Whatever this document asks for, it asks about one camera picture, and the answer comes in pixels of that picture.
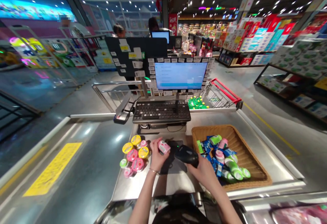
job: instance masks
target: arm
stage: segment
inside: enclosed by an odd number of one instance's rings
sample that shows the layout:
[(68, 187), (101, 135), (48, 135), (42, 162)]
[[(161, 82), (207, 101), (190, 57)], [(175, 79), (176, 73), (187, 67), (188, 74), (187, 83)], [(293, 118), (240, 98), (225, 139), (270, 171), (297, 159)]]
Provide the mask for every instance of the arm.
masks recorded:
[(137, 199), (133, 212), (129, 217), (128, 224), (147, 224), (149, 221), (152, 189), (156, 178), (156, 172), (160, 171), (170, 153), (170, 151), (165, 155), (159, 153), (158, 142), (161, 139), (162, 138), (156, 139), (150, 143), (152, 150), (150, 170), (146, 175), (139, 198)]
[(187, 169), (195, 178), (212, 194), (222, 213), (222, 218), (226, 224), (242, 224), (239, 219), (225, 189), (219, 183), (211, 163), (199, 155), (199, 165), (194, 168), (186, 164)]

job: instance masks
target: computer monitor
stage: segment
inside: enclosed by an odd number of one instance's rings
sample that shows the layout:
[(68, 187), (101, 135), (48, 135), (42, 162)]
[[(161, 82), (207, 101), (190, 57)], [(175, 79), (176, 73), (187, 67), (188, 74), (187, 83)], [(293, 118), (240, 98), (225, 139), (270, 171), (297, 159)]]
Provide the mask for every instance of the computer monitor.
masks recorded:
[(151, 31), (152, 38), (166, 38), (169, 44), (169, 31)]
[(207, 63), (155, 63), (159, 90), (201, 89)]

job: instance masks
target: yellow floor sticker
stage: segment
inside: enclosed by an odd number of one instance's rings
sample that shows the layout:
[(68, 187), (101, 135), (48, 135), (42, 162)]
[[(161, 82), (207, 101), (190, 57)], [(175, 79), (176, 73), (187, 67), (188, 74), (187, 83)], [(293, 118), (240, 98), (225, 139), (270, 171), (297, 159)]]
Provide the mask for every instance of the yellow floor sticker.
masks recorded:
[(82, 142), (67, 143), (23, 196), (47, 194), (81, 145)]

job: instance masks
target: bracelet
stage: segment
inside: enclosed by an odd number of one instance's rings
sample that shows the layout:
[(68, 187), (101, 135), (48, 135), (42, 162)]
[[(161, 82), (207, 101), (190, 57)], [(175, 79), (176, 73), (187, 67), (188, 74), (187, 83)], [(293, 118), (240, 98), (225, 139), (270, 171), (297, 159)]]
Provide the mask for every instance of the bracelet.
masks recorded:
[(153, 171), (154, 173), (156, 173), (156, 175), (160, 175), (158, 171), (153, 170), (153, 169), (151, 169), (151, 168), (149, 168), (149, 171)]

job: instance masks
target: yellow lid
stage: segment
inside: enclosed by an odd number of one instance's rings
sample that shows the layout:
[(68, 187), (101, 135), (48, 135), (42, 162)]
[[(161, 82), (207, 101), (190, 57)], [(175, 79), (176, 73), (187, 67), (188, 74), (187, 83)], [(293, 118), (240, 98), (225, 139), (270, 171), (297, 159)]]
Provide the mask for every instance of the yellow lid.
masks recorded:
[(134, 147), (133, 144), (128, 142), (123, 146), (122, 151), (123, 151), (123, 153), (127, 154), (133, 149), (133, 147)]
[(134, 135), (131, 142), (134, 146), (137, 146), (141, 142), (141, 136)]
[(141, 147), (139, 150), (139, 158), (147, 158), (149, 155), (149, 148), (147, 147)]

